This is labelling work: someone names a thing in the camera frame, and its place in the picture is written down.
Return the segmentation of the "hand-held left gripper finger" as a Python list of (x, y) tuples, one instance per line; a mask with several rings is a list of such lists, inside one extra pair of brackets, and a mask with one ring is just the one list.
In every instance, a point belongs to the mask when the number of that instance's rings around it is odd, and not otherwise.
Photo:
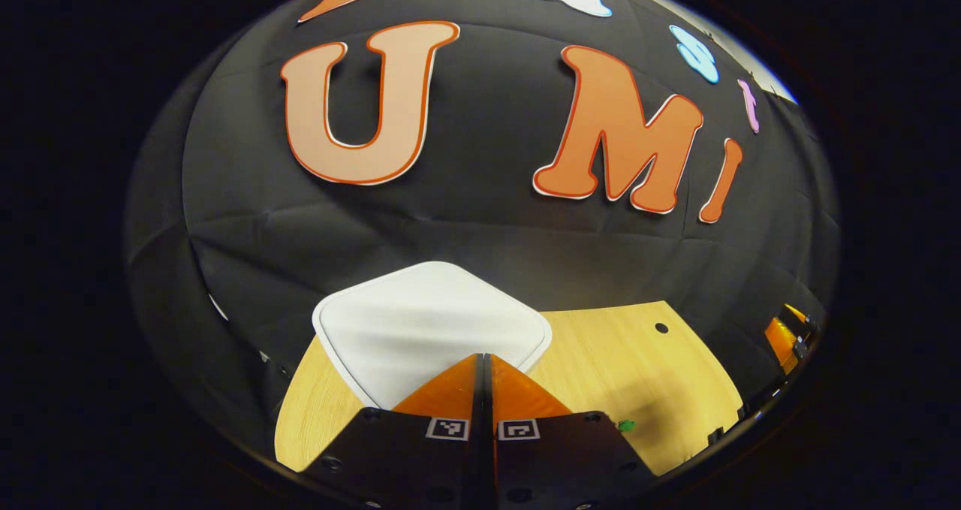
[(485, 413), (498, 509), (628, 509), (658, 478), (607, 414), (572, 411), (493, 354)]
[(397, 409), (360, 409), (305, 474), (356, 508), (484, 509), (485, 355)]

